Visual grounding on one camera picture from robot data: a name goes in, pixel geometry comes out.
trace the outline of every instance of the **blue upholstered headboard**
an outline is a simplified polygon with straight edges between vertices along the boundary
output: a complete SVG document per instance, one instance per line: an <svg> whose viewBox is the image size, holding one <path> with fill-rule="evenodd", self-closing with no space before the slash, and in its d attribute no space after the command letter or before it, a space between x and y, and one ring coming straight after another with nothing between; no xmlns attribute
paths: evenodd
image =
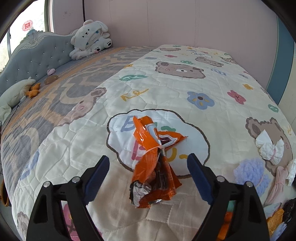
<svg viewBox="0 0 296 241"><path fill-rule="evenodd" d="M36 81L47 75L49 69L71 61L69 53L72 35L37 31L25 37L13 51L0 74L0 96L10 86L30 76Z"/></svg>

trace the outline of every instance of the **bedsheet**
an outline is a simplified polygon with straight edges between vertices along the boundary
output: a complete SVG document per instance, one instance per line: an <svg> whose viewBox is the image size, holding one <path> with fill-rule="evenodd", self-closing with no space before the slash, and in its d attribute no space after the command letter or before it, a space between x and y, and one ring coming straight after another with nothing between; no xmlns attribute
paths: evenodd
<svg viewBox="0 0 296 241"><path fill-rule="evenodd" d="M14 108L2 126L1 153L4 180L10 200L23 170L42 141L55 126L100 83L124 66L153 50L149 47L108 48L96 55L70 61L58 69L59 79Z"/></svg>
<svg viewBox="0 0 296 241"><path fill-rule="evenodd" d="M133 137L132 118L145 115L159 130L188 137L167 151L182 183L177 194L150 209L135 209L129 186L144 150ZM25 234L45 181L68 182L106 155L110 170L87 206L104 240L192 240L209 206L190 177L187 155L195 153L216 175L233 182L233 169L241 161L260 157L255 138L263 130L274 143L280 138L285 143L278 165L265 161L265 173L274 180L277 166L285 167L296 148L295 134L281 110L228 53L162 45L91 91L44 139L13 193L15 223ZM285 186L284 194L289 198L295 192Z"/></svg>

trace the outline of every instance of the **gray patterned blanket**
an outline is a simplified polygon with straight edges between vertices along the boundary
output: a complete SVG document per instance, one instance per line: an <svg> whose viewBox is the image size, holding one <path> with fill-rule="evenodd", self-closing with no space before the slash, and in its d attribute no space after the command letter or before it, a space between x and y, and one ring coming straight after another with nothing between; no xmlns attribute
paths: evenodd
<svg viewBox="0 0 296 241"><path fill-rule="evenodd" d="M66 114L94 88L151 50L150 47L109 48L59 67L55 73L59 78L49 85L44 84L47 76L40 80L41 92L13 110L2 126L1 160L9 197L30 157Z"/></svg>

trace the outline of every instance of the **orange plush toy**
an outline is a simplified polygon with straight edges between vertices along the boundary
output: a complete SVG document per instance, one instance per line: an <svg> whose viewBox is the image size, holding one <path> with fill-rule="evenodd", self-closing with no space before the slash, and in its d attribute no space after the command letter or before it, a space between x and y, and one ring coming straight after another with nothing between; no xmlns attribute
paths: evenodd
<svg viewBox="0 0 296 241"><path fill-rule="evenodd" d="M29 91L26 92L26 96L29 96L29 98L33 98L36 95L38 95L38 93L40 93L40 91L39 91L40 84L41 83L37 83L34 86L31 86L31 88L29 89Z"/></svg>

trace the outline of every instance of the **cartoon bear print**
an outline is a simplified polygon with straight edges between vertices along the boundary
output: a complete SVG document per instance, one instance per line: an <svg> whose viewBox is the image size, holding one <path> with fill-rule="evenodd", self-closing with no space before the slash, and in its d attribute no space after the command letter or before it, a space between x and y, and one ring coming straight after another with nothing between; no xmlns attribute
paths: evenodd
<svg viewBox="0 0 296 241"><path fill-rule="evenodd" d="M226 62L229 62L229 63L232 63L232 64L237 64L237 62L235 62L234 59L232 59L232 58L223 58L223 57L220 57L220 58L222 58Z"/></svg>
<svg viewBox="0 0 296 241"><path fill-rule="evenodd" d="M90 112L96 103L97 98L103 96L107 92L106 88L96 88L91 91L87 96L83 98L74 108L60 121L58 124L62 126L64 124L70 124L74 120L84 117Z"/></svg>
<svg viewBox="0 0 296 241"><path fill-rule="evenodd" d="M216 67L222 67L224 65L222 63L207 59L205 57L197 57L195 60L198 61L198 62L210 64L210 65L213 65L213 66L216 66Z"/></svg>
<svg viewBox="0 0 296 241"><path fill-rule="evenodd" d="M178 51L180 48L160 48L161 51Z"/></svg>
<svg viewBox="0 0 296 241"><path fill-rule="evenodd" d="M279 141L280 138L284 141L284 154L279 164L273 165L270 161L265 160L266 169L270 171L273 176L276 176L277 167L286 167L287 164L293 159L291 145L283 129L279 126L275 118L271 118L270 121L259 122L252 117L246 119L246 129L248 130L250 136L254 139L256 139L263 130L266 130L274 145Z"/></svg>
<svg viewBox="0 0 296 241"><path fill-rule="evenodd" d="M156 63L155 71L158 73L180 76L184 78L203 79L205 75L203 69L195 68L185 64L172 64L168 62L159 61Z"/></svg>

